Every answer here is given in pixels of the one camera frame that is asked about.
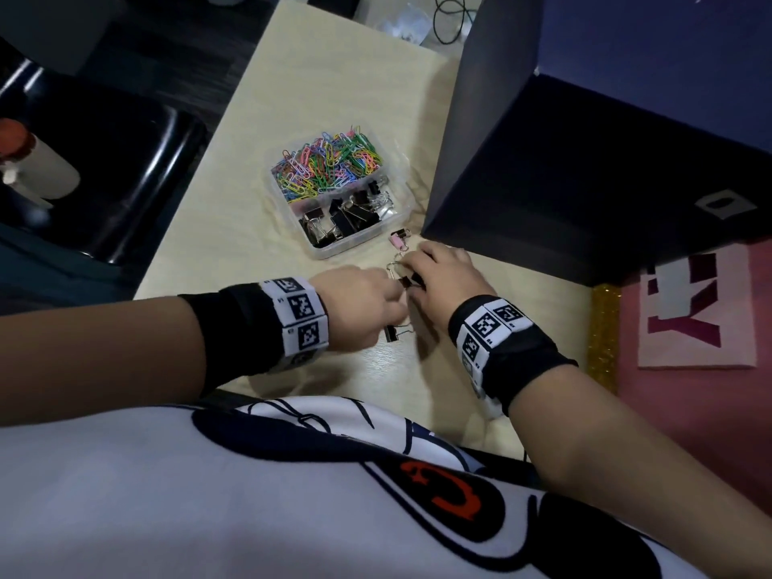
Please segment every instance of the black chair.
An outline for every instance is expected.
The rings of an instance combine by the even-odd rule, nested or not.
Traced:
[[[206,141],[204,123],[152,99],[44,69],[0,39],[0,117],[17,119],[81,176],[52,209],[0,184],[0,223],[122,264]]]

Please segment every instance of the plastic container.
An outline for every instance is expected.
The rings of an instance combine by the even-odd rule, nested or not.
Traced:
[[[367,126],[361,123],[354,125],[359,125],[362,134],[368,137],[375,148],[375,151],[381,156],[382,165],[374,173],[358,179],[353,183],[344,185],[335,191],[323,193],[319,197],[303,199],[301,201],[296,201],[295,203],[287,203],[284,193],[282,193],[279,184],[276,183],[276,179],[273,177],[273,174],[271,174],[271,169],[273,169],[282,159],[282,152],[284,150],[289,150],[291,152],[298,150],[303,147],[304,144],[312,143],[314,140],[321,137],[323,132],[335,134],[348,131],[351,128],[351,124],[339,125],[334,128],[330,126],[325,129],[320,129],[316,134],[310,134],[304,138],[295,140],[294,142],[288,142],[283,146],[276,146],[265,155],[265,174],[267,176],[266,183],[268,192],[276,205],[279,216],[284,220],[285,225],[289,228],[289,232],[303,244],[306,253],[316,260],[324,260],[335,254],[345,252],[355,245],[371,240],[387,229],[394,231],[394,229],[403,227],[404,223],[408,221],[410,213],[412,213],[415,208],[415,197],[407,184],[408,166],[407,163],[404,162],[404,157],[400,158],[399,152],[396,150],[396,144],[394,144],[394,148],[390,150],[386,145],[381,143],[380,139]],[[367,188],[368,183],[371,181],[377,181],[379,186],[381,186],[381,191],[388,193],[391,197],[394,204],[391,208],[391,213],[387,217],[381,218],[380,222],[361,232],[339,239],[323,248],[314,247],[304,232],[303,227],[300,225],[300,219],[303,217],[304,213],[317,209],[318,207],[323,207],[326,212],[333,199],[342,197],[342,199],[345,200],[355,191]]]

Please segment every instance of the pink wall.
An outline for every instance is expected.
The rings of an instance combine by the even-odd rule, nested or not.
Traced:
[[[772,515],[772,240],[750,246],[758,367],[640,370],[639,285],[622,290],[619,396]]]

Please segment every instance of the forearm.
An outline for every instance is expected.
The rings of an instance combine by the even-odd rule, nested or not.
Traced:
[[[548,487],[672,548],[712,577],[772,574],[772,522],[576,368],[526,386],[509,416]]]
[[[0,425],[194,400],[204,341],[166,297],[0,317]]]

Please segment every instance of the gold tinsel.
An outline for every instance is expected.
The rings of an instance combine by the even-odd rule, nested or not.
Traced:
[[[601,284],[592,290],[590,337],[587,345],[587,373],[603,388],[617,393],[617,353],[619,351],[618,286]]]

